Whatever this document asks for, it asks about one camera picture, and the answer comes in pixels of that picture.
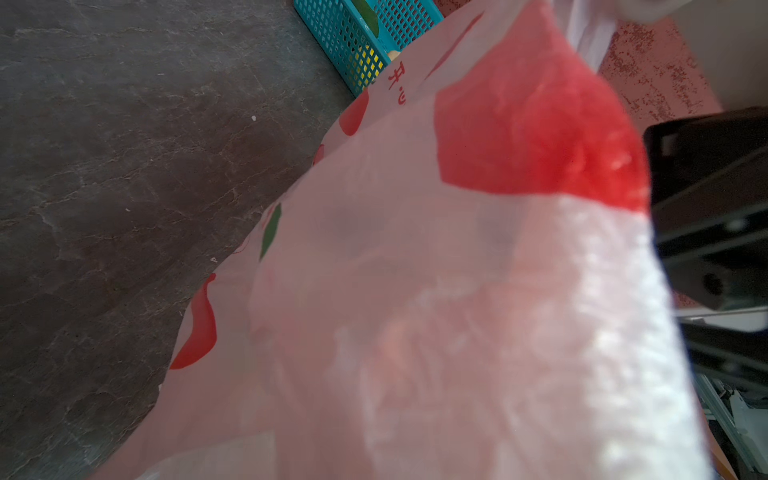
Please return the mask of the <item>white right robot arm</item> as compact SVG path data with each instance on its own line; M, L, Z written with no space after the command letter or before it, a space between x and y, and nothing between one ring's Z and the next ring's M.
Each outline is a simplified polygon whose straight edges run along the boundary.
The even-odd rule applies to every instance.
M696 371L767 387L767 5L649 1L600 70L642 132Z

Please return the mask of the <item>teal plastic perforated basket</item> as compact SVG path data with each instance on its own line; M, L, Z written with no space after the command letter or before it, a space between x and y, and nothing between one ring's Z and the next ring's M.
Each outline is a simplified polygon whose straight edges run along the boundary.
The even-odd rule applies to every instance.
M295 0L294 8L353 95L444 16L429 0Z

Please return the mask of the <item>pink plastic bag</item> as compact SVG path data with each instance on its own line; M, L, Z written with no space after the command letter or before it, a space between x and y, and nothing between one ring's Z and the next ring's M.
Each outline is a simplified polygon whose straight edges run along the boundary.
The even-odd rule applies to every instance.
M189 303L99 479L707 479L615 1L472 1Z

